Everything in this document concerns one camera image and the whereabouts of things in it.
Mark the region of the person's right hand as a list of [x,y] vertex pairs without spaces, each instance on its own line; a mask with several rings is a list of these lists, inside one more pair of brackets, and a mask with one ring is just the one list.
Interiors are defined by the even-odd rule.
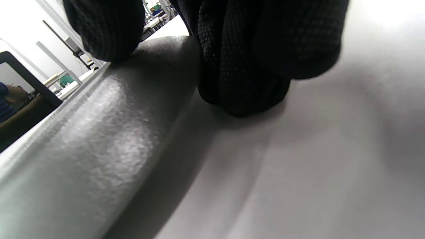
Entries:
[[[200,44],[204,101],[246,118],[269,110],[292,80],[338,61],[348,0],[172,0]],[[70,26],[94,58],[128,59],[142,40],[141,0],[64,0]]]

